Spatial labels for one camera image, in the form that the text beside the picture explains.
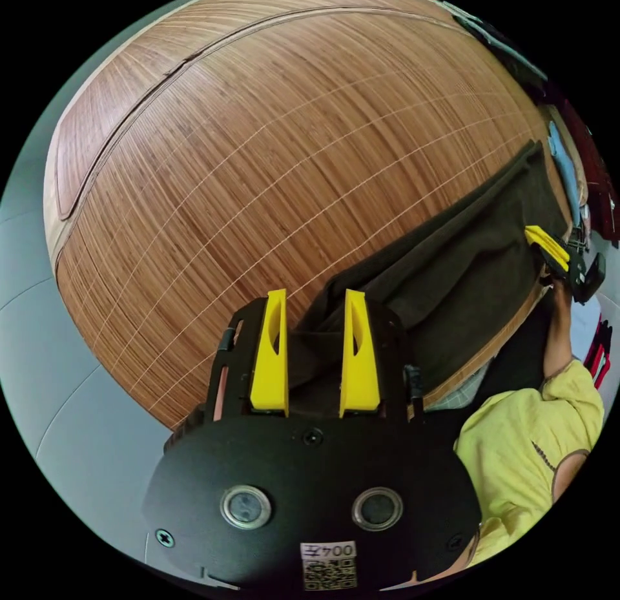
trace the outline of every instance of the bamboo wood surface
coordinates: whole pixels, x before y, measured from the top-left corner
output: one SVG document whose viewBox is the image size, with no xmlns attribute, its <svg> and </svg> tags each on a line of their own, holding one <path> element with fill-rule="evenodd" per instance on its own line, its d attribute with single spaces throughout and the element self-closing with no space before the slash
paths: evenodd
<svg viewBox="0 0 620 600">
<path fill-rule="evenodd" d="M 234 311 L 286 287 L 293 326 L 331 276 L 529 139 L 544 141 L 570 219 L 540 112 L 431 1 L 199 0 L 134 42 L 57 127 L 46 182 L 61 211 L 78 201 L 64 222 L 47 185 L 46 228 L 77 328 L 168 427 L 204 400 Z M 495 354 L 539 297 L 428 402 Z"/>
</svg>

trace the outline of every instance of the blue object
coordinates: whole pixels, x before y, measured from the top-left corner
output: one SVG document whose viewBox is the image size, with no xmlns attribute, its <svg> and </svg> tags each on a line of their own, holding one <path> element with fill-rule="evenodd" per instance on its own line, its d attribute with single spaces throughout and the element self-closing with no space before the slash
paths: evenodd
<svg viewBox="0 0 620 600">
<path fill-rule="evenodd" d="M 577 227 L 581 221 L 581 213 L 579 212 L 579 189 L 577 188 L 575 166 L 564 148 L 564 144 L 562 144 L 560 132 L 557 130 L 554 122 L 549 123 L 549 132 L 548 141 L 551 155 L 564 183 L 564 190 L 566 191 L 570 212 L 573 216 L 573 225 Z"/>
</svg>

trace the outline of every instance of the printed label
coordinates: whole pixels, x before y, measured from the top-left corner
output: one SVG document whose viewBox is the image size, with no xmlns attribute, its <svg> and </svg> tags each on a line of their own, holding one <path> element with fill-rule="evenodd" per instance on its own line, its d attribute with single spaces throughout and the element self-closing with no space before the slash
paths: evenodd
<svg viewBox="0 0 620 600">
<path fill-rule="evenodd" d="M 355 542 L 304 543 L 301 553 L 306 591 L 357 587 Z"/>
</svg>

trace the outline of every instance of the dark green cloth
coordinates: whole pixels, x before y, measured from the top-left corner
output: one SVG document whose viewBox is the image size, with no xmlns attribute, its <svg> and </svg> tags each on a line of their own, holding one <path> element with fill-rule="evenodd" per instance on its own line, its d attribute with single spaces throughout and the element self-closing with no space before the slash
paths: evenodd
<svg viewBox="0 0 620 600">
<path fill-rule="evenodd" d="M 533 141 L 456 204 L 326 283 L 289 334 L 291 410 L 337 412 L 346 289 L 365 291 L 400 317 L 426 393 L 450 378 L 537 283 L 526 225 L 567 230 L 543 146 Z"/>
</svg>

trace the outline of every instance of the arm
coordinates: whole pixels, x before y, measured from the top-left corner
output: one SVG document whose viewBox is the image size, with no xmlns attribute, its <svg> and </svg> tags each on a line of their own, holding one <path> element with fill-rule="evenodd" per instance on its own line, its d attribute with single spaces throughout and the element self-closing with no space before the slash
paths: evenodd
<svg viewBox="0 0 620 600">
<path fill-rule="evenodd" d="M 554 282 L 555 307 L 542 370 L 543 400 L 565 400 L 579 414 L 585 429 L 586 441 L 591 449 L 603 427 L 603 400 L 592 382 L 590 372 L 573 358 L 570 346 L 570 308 L 572 297 L 560 282 Z"/>
<path fill-rule="evenodd" d="M 570 347 L 570 290 L 562 282 L 554 282 L 553 299 L 555 306 L 542 363 L 545 380 L 559 374 L 573 360 Z"/>
</svg>

